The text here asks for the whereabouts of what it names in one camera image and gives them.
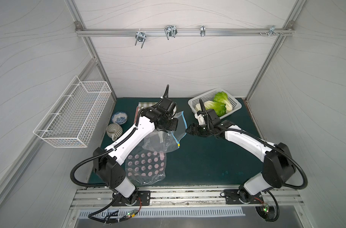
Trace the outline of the clear blue-zip zipper bag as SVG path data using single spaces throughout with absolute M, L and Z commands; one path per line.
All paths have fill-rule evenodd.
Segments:
M 186 136 L 187 122 L 184 117 L 184 111 L 175 114 L 178 119 L 177 129 L 175 131 L 157 131 L 154 130 L 144 138 L 142 148 L 152 152 L 170 153 L 180 148 L 180 141 Z

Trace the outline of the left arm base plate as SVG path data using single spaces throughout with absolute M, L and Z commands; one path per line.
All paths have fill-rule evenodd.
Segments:
M 122 194 L 118 193 L 113 198 L 113 206 L 149 206 L 150 205 L 150 191 L 136 190 L 133 194 L 126 198 Z

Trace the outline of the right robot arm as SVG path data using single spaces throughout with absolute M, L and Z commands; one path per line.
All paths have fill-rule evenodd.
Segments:
M 213 110 L 195 114 L 198 124 L 188 126 L 186 132 L 198 137 L 215 136 L 234 143 L 254 155 L 262 163 L 262 171 L 239 187 L 238 195 L 244 202 L 265 190 L 281 188 L 296 172 L 287 145 L 274 144 L 257 138 L 229 120 L 221 121 Z

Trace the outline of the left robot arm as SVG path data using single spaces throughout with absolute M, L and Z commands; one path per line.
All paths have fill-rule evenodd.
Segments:
M 121 165 L 135 147 L 155 130 L 173 131 L 177 129 L 178 119 L 176 102 L 162 98 L 157 104 L 141 108 L 136 120 L 120 138 L 105 149 L 97 148 L 93 152 L 93 171 L 106 186 L 125 198 L 136 192 L 135 185 L 129 180 Z

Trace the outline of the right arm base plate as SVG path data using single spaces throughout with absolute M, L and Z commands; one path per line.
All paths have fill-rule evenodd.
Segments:
M 226 189 L 220 193 L 220 196 L 228 205 L 262 204 L 264 202 L 261 193 L 250 195 L 245 189 Z

